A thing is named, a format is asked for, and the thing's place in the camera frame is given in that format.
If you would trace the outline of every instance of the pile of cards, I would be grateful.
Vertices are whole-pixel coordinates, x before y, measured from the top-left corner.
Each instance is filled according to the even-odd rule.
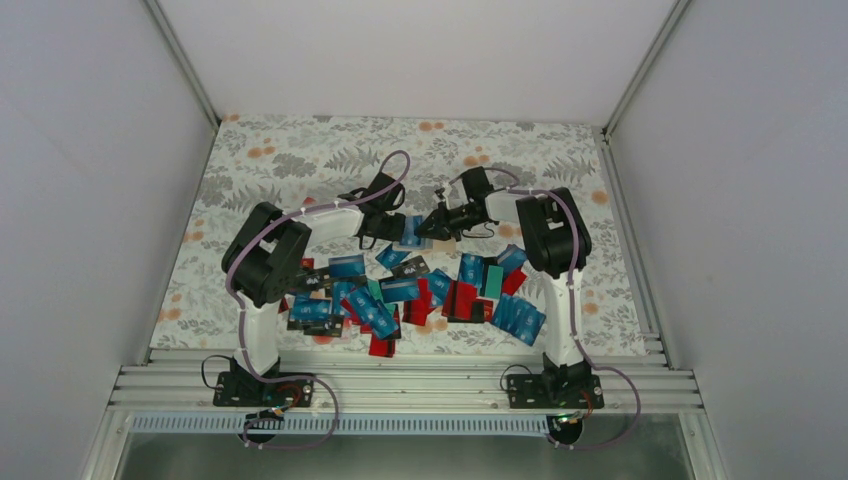
[[[459,281],[473,285],[481,297],[497,300],[502,293],[514,295],[527,280],[521,271],[527,260],[524,250],[510,244],[497,257],[463,253]]]
[[[501,295],[492,318],[492,325],[530,346],[536,342],[544,323],[545,315],[536,310],[533,304],[506,294]]]

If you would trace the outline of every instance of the floral pattern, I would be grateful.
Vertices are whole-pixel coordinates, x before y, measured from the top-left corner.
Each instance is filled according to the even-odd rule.
[[[583,320],[587,350],[597,355],[644,355],[633,294],[618,233],[601,175],[600,161],[586,125],[530,122],[416,120],[329,116],[230,115],[224,119],[183,245],[157,321],[152,347],[234,348],[237,311],[224,290],[221,257],[254,205],[270,201],[284,210],[303,203],[326,203],[339,193],[365,187],[381,160],[404,149],[412,166],[403,183],[406,201],[399,210],[426,215],[435,207],[433,191],[469,167],[508,169],[524,186],[568,187],[592,237],[593,251],[583,277]],[[398,175],[402,157],[386,171]],[[508,179],[490,174],[496,185]],[[464,239],[457,251],[429,251],[431,269],[457,274],[460,251],[484,256],[508,244],[522,246],[517,225],[493,227],[494,236]],[[336,239],[307,252],[316,266],[358,249],[357,239]],[[387,242],[365,252],[369,277],[389,275],[375,260]],[[528,279],[518,295],[544,310],[540,275]],[[397,354],[533,354],[542,351],[546,327],[528,347],[491,325],[447,323],[434,312],[426,326],[402,326]],[[278,324],[281,349],[368,351],[369,335],[346,328],[342,338],[304,336]]]

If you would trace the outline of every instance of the blue card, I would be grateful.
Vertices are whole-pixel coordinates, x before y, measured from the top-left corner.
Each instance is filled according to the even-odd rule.
[[[383,301],[386,303],[406,302],[421,297],[418,280],[415,278],[401,278],[383,282],[382,291]]]
[[[390,243],[383,249],[382,252],[377,254],[377,261],[387,269],[391,270],[392,267],[402,262],[403,259],[408,256],[409,252],[399,252],[393,249],[392,244]]]
[[[365,275],[365,257],[361,254],[331,258],[328,263],[331,277],[344,278]]]
[[[483,257],[463,253],[459,262],[459,281],[479,289],[483,286]]]
[[[433,298],[430,300],[430,306],[441,307],[445,303],[445,298],[448,297],[451,278],[447,273],[438,268],[424,275],[424,278],[427,279],[427,287],[430,289],[430,293],[433,294]]]
[[[509,275],[514,270],[521,268],[524,262],[527,261],[527,254],[524,250],[515,245],[509,244],[506,249],[497,257],[498,266],[504,269],[504,274]]]

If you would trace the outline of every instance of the card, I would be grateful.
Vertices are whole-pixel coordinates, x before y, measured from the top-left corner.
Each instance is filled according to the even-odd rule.
[[[362,254],[331,258],[328,263],[331,277],[346,278],[365,275],[365,257]]]
[[[350,292],[354,288],[356,287],[350,282],[336,282],[333,284],[333,315],[350,316],[350,314],[346,315],[342,301],[347,299],[347,296],[350,295]]]
[[[401,262],[392,267],[391,270],[395,278],[415,278],[430,273],[430,267],[427,266],[427,262],[421,255]]]
[[[399,252],[392,248],[392,244],[386,246],[382,252],[377,254],[377,261],[387,269],[391,270],[392,267],[399,264],[406,257],[409,256],[409,252]]]
[[[401,278],[391,280],[382,284],[383,301],[386,303],[406,302],[421,298],[418,288],[418,280],[415,278]]]
[[[474,288],[483,286],[483,257],[463,253],[459,263],[457,280],[474,285]]]
[[[503,284],[504,270],[498,266],[488,266],[486,268],[486,277],[483,280],[483,288],[481,288],[481,296],[486,298],[500,298],[501,286]]]
[[[395,340],[380,340],[376,335],[371,336],[368,355],[372,357],[392,358],[395,356]]]
[[[509,312],[512,309],[512,298],[513,297],[502,293],[500,300],[498,300],[498,306],[495,308],[495,313],[492,315],[492,325],[501,330],[506,330],[504,325],[506,324]]]
[[[343,329],[344,317],[341,315],[330,315],[324,322],[303,325],[303,334],[340,338]]]
[[[451,282],[442,315],[459,321],[471,320],[471,302],[477,299],[477,289],[465,282]]]
[[[432,273],[424,275],[424,278],[427,279],[427,288],[433,294],[433,297],[430,300],[430,307],[435,308],[444,305],[445,298],[448,296],[450,284],[453,280],[447,273],[439,270],[438,268],[433,270]]]
[[[516,329],[515,337],[532,347],[545,323],[545,315],[535,308],[528,313]]]
[[[524,280],[527,280],[527,275],[525,275],[524,272],[520,269],[513,270],[512,273],[507,275],[506,279],[504,279],[503,286],[501,287],[501,293],[515,295],[515,292],[521,288],[521,284],[524,283]]]
[[[516,335],[518,332],[518,327],[521,324],[521,321],[524,320],[525,315],[528,315],[530,310],[535,310],[536,307],[530,304],[527,300],[524,300],[521,297],[513,297],[512,302],[512,310],[509,314],[509,322],[505,325],[506,331]]]
[[[507,245],[506,249],[498,255],[498,265],[504,269],[506,275],[520,269],[526,260],[527,254],[524,250],[513,244]]]
[[[394,243],[392,248],[398,251],[429,250],[432,248],[433,240],[421,238],[415,234],[415,230],[422,222],[424,222],[423,215],[408,215],[404,219],[403,235],[400,242]]]
[[[290,318],[304,322],[323,322],[330,316],[329,300],[298,299],[291,308]]]

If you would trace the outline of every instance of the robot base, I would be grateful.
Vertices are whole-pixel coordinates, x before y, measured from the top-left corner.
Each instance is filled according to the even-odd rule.
[[[589,405],[583,393],[588,395],[593,410],[604,407],[604,392],[597,375],[592,375],[590,381],[582,387],[568,388],[558,396],[558,401],[552,400],[548,395],[541,375],[513,374],[507,375],[506,380],[509,408],[516,410],[588,409]]]

